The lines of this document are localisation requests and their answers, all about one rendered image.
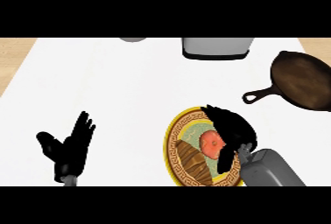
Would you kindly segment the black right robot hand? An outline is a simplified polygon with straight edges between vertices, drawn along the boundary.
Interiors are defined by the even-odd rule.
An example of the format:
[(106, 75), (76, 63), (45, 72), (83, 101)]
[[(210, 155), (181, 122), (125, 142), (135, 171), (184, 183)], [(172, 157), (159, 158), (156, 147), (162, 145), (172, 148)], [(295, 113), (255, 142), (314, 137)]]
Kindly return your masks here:
[(255, 151), (258, 135), (252, 124), (231, 110), (209, 105), (202, 107), (202, 111), (209, 116), (213, 127), (225, 141), (218, 161), (218, 172), (224, 174), (233, 169), (234, 156), (242, 147), (246, 146), (250, 151)]

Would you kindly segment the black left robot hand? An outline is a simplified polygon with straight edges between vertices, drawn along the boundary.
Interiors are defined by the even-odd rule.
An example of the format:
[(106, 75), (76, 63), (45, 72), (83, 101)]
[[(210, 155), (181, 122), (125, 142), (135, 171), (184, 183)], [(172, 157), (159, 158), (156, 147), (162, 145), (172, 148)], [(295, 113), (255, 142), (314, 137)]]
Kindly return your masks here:
[(67, 175), (79, 177), (85, 171), (89, 145), (97, 125), (92, 123), (89, 113), (83, 111), (79, 115), (72, 135), (64, 142), (45, 131), (36, 134), (46, 157), (55, 162), (55, 181)]

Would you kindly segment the orange red squash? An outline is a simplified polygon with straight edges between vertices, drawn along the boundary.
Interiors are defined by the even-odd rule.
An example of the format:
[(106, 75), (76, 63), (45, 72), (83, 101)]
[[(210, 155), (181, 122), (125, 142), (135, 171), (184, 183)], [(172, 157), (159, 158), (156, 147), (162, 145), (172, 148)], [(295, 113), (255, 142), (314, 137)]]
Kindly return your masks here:
[(202, 134), (200, 147), (206, 157), (216, 160), (221, 156), (221, 151), (225, 146), (225, 141), (215, 130), (209, 130)]

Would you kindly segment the yellow patterned plate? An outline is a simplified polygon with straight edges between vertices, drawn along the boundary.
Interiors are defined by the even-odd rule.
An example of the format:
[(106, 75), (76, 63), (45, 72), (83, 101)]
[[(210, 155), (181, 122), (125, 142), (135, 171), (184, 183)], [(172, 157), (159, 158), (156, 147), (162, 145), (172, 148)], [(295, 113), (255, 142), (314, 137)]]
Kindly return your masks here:
[(168, 170), (179, 186), (242, 186), (242, 163), (233, 158), (233, 168), (218, 172), (225, 141), (213, 121), (200, 107), (188, 108), (174, 118), (166, 132), (163, 154)]

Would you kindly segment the dark brown frying pan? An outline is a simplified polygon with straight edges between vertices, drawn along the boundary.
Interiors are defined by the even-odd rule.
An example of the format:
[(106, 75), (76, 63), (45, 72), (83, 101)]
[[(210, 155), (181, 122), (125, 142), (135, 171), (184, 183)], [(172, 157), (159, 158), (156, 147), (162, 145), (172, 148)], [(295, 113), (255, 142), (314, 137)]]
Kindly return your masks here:
[(253, 104), (268, 95), (281, 95), (299, 108), (331, 112), (331, 66), (302, 52), (281, 51), (271, 66), (273, 86), (243, 95)]

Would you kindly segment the brown striped bread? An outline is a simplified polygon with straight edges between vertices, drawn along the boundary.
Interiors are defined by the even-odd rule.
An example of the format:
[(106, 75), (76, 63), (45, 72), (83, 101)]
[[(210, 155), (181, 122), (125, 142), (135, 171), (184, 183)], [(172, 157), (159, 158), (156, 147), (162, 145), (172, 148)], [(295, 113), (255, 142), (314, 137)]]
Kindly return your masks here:
[(210, 186), (213, 184), (213, 176), (202, 151), (182, 140), (177, 142), (177, 147), (185, 172), (200, 184)]

